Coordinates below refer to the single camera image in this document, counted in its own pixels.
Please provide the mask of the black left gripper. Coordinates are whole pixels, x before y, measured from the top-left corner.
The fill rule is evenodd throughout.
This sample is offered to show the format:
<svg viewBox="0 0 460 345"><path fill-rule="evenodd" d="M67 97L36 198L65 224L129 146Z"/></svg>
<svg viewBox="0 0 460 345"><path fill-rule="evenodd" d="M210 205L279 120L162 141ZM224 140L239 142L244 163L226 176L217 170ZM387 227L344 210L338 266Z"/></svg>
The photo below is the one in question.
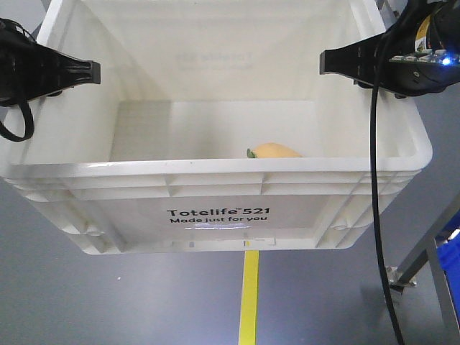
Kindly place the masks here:
<svg viewBox="0 0 460 345"><path fill-rule="evenodd" d="M38 45L23 26L1 18L1 105L57 94L101 82L101 64Z"/></svg>

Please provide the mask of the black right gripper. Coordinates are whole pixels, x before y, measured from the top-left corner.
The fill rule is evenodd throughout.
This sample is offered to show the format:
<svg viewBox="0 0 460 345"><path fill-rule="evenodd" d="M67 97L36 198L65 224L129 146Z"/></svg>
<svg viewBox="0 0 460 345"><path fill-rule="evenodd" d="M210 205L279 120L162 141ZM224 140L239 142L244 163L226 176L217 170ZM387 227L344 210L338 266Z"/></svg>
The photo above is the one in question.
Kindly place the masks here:
<svg viewBox="0 0 460 345"><path fill-rule="evenodd" d="M440 93L459 83L459 2L408 1L395 24L387 62L389 33L345 47L324 50L321 75L337 74L365 88L388 88L398 98Z"/></svg>

